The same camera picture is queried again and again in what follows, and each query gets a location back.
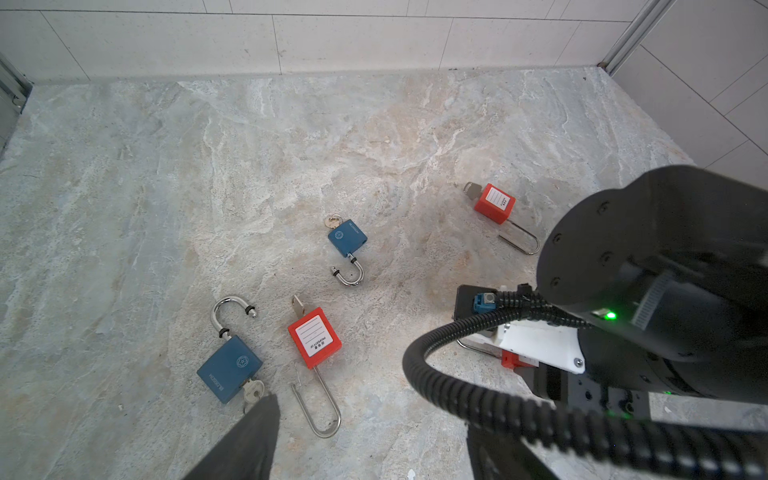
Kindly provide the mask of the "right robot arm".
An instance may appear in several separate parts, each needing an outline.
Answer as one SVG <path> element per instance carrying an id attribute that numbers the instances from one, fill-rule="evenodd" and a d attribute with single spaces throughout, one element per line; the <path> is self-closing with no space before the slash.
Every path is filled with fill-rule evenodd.
<path id="1" fill-rule="evenodd" d="M 463 420 L 477 479 L 550 479 L 533 445 L 683 479 L 763 479 L 767 435 L 643 418 L 629 400 L 534 399 L 428 363 L 443 346 L 506 323 L 574 329 L 589 381 L 626 393 L 767 401 L 767 193 L 689 165 L 657 168 L 568 211 L 534 285 L 416 339 L 414 390 Z"/>

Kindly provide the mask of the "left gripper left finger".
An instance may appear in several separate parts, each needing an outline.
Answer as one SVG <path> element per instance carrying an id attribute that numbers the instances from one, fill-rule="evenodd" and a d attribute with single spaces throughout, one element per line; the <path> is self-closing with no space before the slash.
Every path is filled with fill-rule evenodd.
<path id="1" fill-rule="evenodd" d="M 269 479 L 280 427 L 278 397 L 263 397 L 185 476 L 190 479 Z"/>

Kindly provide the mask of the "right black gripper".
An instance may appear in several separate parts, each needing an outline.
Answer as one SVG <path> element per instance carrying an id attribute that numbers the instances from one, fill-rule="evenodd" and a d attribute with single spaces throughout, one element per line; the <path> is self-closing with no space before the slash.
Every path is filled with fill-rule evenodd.
<path id="1" fill-rule="evenodd" d="M 557 405 L 625 419 L 650 420 L 649 394 L 636 390 L 645 385 L 643 368 L 627 361 L 600 362 L 576 374 L 538 361 L 515 366 L 531 392 Z"/>

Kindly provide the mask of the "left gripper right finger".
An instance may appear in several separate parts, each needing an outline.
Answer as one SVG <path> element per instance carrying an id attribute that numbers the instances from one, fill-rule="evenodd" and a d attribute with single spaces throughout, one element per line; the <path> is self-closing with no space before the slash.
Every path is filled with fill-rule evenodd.
<path id="1" fill-rule="evenodd" d="M 555 473 L 520 440 L 469 425 L 467 448 L 474 479 L 557 479 Z"/>

